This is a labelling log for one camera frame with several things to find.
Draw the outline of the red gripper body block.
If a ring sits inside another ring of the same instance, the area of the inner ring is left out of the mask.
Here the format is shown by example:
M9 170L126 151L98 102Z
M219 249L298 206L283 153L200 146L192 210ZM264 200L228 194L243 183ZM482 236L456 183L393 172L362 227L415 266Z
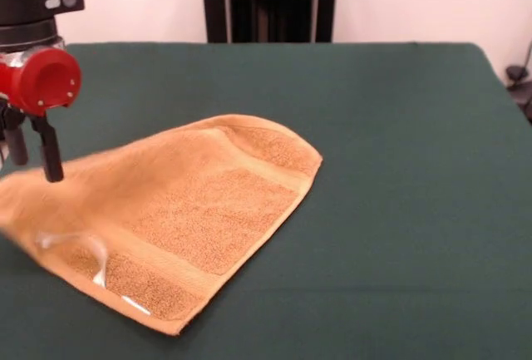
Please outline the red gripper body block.
M34 47L1 55L1 98L28 115L69 107L81 89L81 68L62 48Z

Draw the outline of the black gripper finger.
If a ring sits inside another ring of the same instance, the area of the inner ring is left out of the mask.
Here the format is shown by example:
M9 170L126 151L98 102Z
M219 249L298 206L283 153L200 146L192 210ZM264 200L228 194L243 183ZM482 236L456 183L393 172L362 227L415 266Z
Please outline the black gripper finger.
M1 101L1 128L7 148L15 165L26 165L28 163L28 153L22 123L26 115L13 108L7 101Z
M59 151L57 133L47 120L47 116L31 116L32 129L41 138L42 167L47 180L51 183L64 178L62 158Z

